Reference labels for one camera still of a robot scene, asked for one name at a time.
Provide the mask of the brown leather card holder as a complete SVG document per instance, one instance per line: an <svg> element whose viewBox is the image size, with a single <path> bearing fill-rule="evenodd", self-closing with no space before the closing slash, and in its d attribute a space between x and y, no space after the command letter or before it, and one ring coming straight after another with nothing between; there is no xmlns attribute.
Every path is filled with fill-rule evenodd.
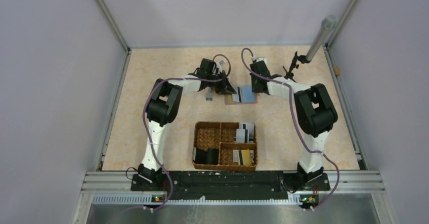
<svg viewBox="0 0 429 224"><path fill-rule="evenodd" d="M250 85L233 87L240 87L242 102L234 103L232 101L232 95L225 95L225 105L256 104L258 102L258 96L257 94L252 92L252 88Z"/></svg>

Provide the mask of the silver striped card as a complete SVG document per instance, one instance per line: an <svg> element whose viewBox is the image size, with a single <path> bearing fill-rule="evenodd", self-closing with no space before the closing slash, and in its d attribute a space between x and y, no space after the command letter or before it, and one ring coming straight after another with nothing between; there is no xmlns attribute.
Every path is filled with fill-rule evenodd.
<svg viewBox="0 0 429 224"><path fill-rule="evenodd" d="M232 95L232 101L234 103L241 103L242 102L242 96L241 96L241 90L240 87L234 87L235 93Z"/></svg>

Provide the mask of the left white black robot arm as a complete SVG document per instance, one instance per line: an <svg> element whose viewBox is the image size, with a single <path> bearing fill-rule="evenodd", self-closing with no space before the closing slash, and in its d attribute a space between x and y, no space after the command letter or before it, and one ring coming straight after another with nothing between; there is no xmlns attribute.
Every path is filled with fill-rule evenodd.
<svg viewBox="0 0 429 224"><path fill-rule="evenodd" d="M204 58L200 66L183 77L157 79L143 108L143 123L148 136L144 157L132 178L132 191L144 187L157 190L163 182L172 182L164 167L163 152L171 123L175 120L182 96L213 89L218 95L234 94L229 82L231 71L221 62Z"/></svg>

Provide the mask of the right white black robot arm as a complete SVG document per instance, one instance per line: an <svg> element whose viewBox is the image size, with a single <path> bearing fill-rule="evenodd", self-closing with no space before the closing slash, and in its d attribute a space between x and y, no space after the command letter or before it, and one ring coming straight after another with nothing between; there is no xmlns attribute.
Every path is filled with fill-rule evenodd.
<svg viewBox="0 0 429 224"><path fill-rule="evenodd" d="M338 115L325 85L297 83L280 75L271 75L265 58L250 64L252 91L281 97L289 102L292 121L304 151L297 173L286 186L288 191L309 190L322 176L327 137Z"/></svg>

